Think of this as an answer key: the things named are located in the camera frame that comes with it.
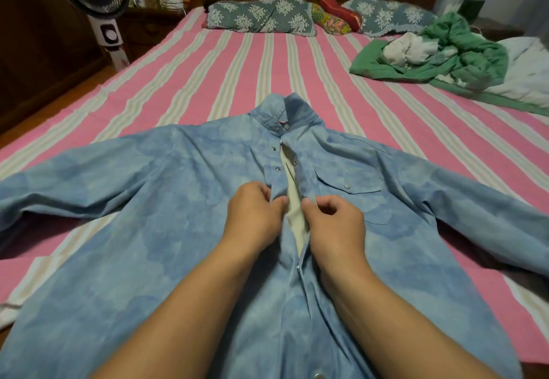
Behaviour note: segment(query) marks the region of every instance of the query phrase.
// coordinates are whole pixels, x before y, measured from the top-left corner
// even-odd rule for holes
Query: person's right arm
[[[337,195],[305,198],[312,255],[336,311],[385,379],[501,379],[376,277],[364,215]]]

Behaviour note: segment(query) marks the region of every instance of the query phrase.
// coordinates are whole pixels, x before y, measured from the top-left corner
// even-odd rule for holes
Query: striped bed sheet
[[[172,123],[249,112],[269,93],[297,92],[326,126],[366,136],[474,178],[549,213],[549,118],[477,103],[428,84],[349,74],[368,38],[202,29],[194,9],[150,52],[0,151],[0,178],[77,146]],[[0,326],[68,256],[115,218],[27,216],[0,251]],[[455,233],[451,251],[508,333],[522,362],[549,364],[546,281],[497,270]]]

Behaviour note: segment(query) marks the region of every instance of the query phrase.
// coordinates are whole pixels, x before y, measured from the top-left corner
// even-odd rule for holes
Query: shirt sleeve
[[[524,202],[416,156],[396,154],[402,189],[504,263],[549,276],[549,216]]]
[[[0,232],[24,211],[95,218],[131,199],[172,148],[169,126],[67,150],[0,181]]]

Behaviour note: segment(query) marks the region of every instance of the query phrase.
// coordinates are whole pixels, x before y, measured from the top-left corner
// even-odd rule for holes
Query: floral pillow
[[[208,7],[206,27],[316,36],[312,3],[303,0],[218,1]]]
[[[362,15],[359,33],[372,38],[388,33],[421,32],[436,19],[428,10],[399,1],[349,0],[342,6]]]
[[[326,13],[315,3],[312,5],[312,20],[330,35],[346,35],[353,31],[343,19]]]

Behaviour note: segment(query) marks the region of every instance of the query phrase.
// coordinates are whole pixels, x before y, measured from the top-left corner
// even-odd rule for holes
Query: fan stand
[[[88,15],[97,42],[109,53],[114,68],[122,71],[130,62],[122,48],[122,37],[114,19],[97,19]]]

